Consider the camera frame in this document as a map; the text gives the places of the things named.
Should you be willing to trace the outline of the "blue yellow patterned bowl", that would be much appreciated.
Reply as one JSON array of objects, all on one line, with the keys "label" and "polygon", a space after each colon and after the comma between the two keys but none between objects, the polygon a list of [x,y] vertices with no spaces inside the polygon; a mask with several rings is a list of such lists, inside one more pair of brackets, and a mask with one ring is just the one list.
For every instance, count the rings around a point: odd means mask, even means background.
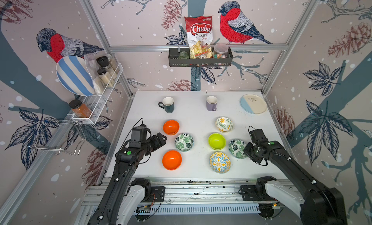
[{"label": "blue yellow patterned bowl", "polygon": [[214,152],[210,156],[209,165],[217,173],[227,173],[231,168],[230,158],[223,152]]}]

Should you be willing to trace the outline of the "yellow flower ceramic bowl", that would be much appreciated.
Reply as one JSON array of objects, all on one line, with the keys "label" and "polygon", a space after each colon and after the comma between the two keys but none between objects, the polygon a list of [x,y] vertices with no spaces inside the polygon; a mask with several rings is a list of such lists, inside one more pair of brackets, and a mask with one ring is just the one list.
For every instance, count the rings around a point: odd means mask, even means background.
[{"label": "yellow flower ceramic bowl", "polygon": [[227,117],[219,117],[215,122],[215,126],[222,133],[227,133],[233,130],[233,122]]}]

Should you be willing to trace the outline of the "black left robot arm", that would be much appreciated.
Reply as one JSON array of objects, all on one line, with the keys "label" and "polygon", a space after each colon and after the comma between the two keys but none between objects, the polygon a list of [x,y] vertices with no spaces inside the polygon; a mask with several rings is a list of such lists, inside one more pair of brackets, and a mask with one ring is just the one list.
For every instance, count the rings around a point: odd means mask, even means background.
[{"label": "black left robot arm", "polygon": [[116,164],[109,185],[96,210],[88,221],[89,225],[115,225],[127,187],[143,156],[163,147],[167,137],[157,133],[147,140],[133,131],[131,139],[117,152]]}]

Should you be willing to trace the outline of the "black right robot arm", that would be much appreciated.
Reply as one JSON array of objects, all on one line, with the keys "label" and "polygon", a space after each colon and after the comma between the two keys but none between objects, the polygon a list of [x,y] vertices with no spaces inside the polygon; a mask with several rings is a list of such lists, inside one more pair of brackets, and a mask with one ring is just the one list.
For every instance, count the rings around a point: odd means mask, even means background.
[{"label": "black right robot arm", "polygon": [[244,153],[256,164],[271,162],[292,182],[297,192],[285,188],[272,176],[258,178],[254,192],[259,199],[270,197],[289,208],[304,225],[346,225],[344,197],[302,168],[277,141],[248,143]]}]

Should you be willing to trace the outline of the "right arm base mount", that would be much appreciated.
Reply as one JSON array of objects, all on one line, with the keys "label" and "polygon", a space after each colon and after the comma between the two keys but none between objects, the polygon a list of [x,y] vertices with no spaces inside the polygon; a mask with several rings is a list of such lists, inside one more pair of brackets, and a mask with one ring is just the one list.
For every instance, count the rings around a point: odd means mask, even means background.
[{"label": "right arm base mount", "polygon": [[241,185],[238,194],[242,196],[243,201],[274,201],[276,199],[270,197],[266,190],[261,186],[255,185]]}]

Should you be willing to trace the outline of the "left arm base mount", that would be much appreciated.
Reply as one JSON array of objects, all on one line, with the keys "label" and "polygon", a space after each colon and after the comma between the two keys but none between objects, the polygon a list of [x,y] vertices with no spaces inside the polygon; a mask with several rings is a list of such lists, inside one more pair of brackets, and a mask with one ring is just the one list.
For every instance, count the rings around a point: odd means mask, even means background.
[{"label": "left arm base mount", "polygon": [[141,203],[152,203],[152,202],[164,202],[165,197],[165,187],[146,187],[145,188],[145,197]]}]

